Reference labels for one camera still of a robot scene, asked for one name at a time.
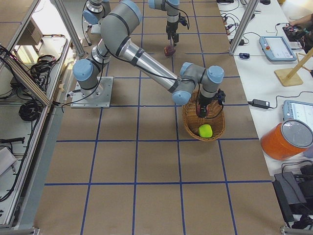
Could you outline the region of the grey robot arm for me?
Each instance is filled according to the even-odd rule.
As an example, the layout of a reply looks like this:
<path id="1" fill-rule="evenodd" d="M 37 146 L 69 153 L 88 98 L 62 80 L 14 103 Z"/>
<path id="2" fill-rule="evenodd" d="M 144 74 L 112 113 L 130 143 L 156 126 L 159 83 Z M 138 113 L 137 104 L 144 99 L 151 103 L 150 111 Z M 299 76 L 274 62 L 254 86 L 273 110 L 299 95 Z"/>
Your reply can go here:
<path id="1" fill-rule="evenodd" d="M 211 115 L 212 101 L 224 106 L 225 93 L 219 89 L 224 78 L 224 70 L 219 66 L 204 68 L 193 63 L 183 63 L 180 74 L 176 75 L 150 56 L 131 40 L 131 33 L 140 24 L 142 15 L 131 0 L 120 2 L 100 21 L 101 40 L 91 55 L 78 60 L 73 66 L 73 74 L 80 85 L 84 97 L 98 92 L 100 81 L 97 76 L 110 61 L 111 56 L 138 68 L 172 94 L 177 105 L 185 105 L 190 100 L 196 85 L 200 93 L 196 97 L 196 114 L 202 118 Z"/>
<path id="2" fill-rule="evenodd" d="M 188 15 L 181 15 L 183 10 L 179 8 L 178 0 L 150 0 L 148 5 L 151 9 L 161 10 L 167 14 L 166 33 L 169 40 L 173 41 L 175 47 L 179 42 L 177 33 L 178 25 L 189 28 Z M 91 24 L 98 24 L 101 18 L 104 18 L 111 12 L 110 2 L 108 0 L 88 0 L 82 11 L 82 17 Z"/>

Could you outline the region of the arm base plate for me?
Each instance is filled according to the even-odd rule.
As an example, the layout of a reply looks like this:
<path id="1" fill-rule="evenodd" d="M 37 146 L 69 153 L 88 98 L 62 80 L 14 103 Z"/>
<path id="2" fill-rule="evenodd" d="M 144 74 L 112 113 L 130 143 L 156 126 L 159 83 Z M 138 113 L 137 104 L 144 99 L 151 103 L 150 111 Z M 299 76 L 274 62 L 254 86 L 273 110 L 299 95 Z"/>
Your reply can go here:
<path id="1" fill-rule="evenodd" d="M 75 88 L 79 90 L 79 92 L 74 93 L 72 96 L 72 103 L 70 104 L 71 108 L 110 107 L 114 77 L 98 76 L 97 79 L 100 80 L 100 84 L 92 95 L 90 94 L 93 92 L 93 90 L 81 90 L 79 83 L 76 82 Z"/>
<path id="2" fill-rule="evenodd" d="M 90 30 L 91 34 L 101 34 L 101 26 L 100 24 L 94 24 Z"/>

